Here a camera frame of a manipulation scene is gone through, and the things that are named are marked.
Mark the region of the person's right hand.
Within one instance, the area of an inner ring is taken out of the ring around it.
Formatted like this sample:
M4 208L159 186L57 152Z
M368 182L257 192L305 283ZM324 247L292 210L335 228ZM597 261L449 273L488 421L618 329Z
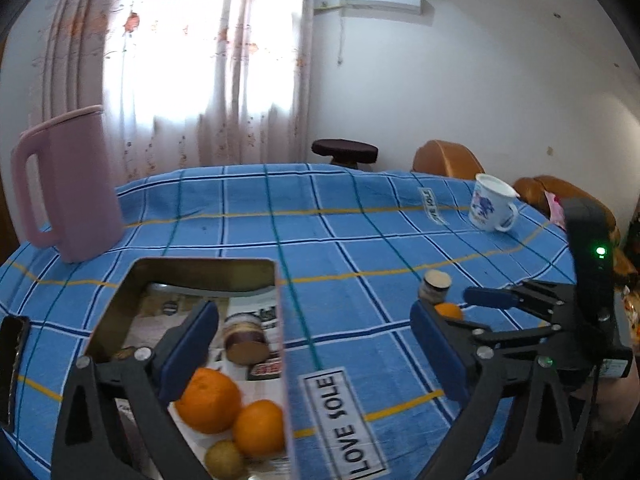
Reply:
M602 434L616 434L623 430L639 406L638 365L634 364L624 378L601 379L592 406L596 409L592 430Z

